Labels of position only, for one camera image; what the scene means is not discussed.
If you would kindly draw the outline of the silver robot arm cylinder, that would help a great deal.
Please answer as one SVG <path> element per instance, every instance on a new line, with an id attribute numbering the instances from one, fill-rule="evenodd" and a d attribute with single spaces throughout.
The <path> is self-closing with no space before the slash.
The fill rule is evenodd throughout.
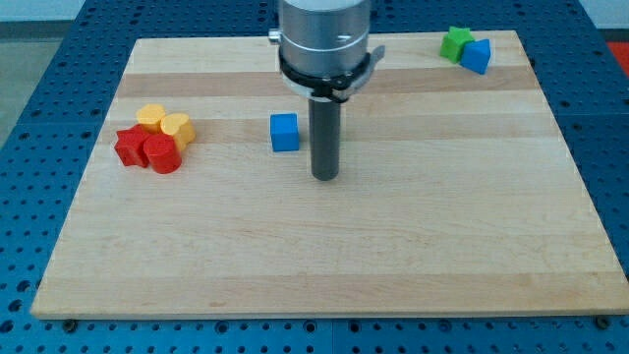
<path id="1" fill-rule="evenodd" d="M 324 97 L 342 91 L 368 70 L 370 0 L 279 0 L 278 28 L 283 76 Z"/>

